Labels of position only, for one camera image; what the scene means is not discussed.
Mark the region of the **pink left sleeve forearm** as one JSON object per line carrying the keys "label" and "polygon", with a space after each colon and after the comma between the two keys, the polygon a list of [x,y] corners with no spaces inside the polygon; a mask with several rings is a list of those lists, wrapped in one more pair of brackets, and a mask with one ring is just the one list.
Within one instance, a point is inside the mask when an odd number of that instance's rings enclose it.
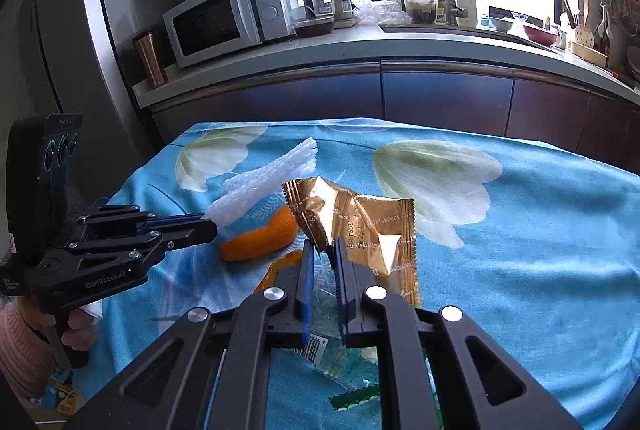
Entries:
{"label": "pink left sleeve forearm", "polygon": [[1,308],[1,371],[19,398],[43,396],[55,366],[44,329],[53,325],[53,317],[25,297]]}

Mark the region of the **left hand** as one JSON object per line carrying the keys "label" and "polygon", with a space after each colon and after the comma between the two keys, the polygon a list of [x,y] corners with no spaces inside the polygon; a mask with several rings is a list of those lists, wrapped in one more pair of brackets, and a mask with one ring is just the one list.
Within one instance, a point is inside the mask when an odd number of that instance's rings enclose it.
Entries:
{"label": "left hand", "polygon": [[[37,303],[30,297],[18,297],[17,305],[25,324],[38,335],[44,336],[49,327],[55,326],[52,315],[40,311]],[[76,351],[89,351],[98,338],[98,327],[92,324],[92,317],[76,309],[68,315],[68,328],[62,335],[62,343]]]}

